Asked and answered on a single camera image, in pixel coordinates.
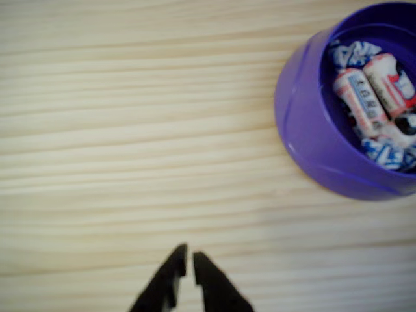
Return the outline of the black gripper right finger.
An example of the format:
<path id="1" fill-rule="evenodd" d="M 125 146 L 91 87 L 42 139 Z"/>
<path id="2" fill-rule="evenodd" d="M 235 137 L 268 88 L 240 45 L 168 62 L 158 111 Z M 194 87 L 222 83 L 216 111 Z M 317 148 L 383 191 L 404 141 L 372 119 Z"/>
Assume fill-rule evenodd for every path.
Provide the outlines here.
<path id="1" fill-rule="evenodd" d="M 194 277 L 201 288 L 204 311 L 254 311 L 228 277 L 203 252 L 193 253 Z"/>

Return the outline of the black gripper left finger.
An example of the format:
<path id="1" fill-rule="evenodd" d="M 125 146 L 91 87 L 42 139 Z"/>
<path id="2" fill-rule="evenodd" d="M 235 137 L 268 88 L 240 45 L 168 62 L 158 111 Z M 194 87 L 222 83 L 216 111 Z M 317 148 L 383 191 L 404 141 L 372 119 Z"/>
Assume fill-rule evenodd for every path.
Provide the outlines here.
<path id="1" fill-rule="evenodd" d="M 176 246 L 138 295 L 130 312 L 161 312 L 175 308 L 180 279 L 187 272 L 187 257 L 187 244 Z"/>

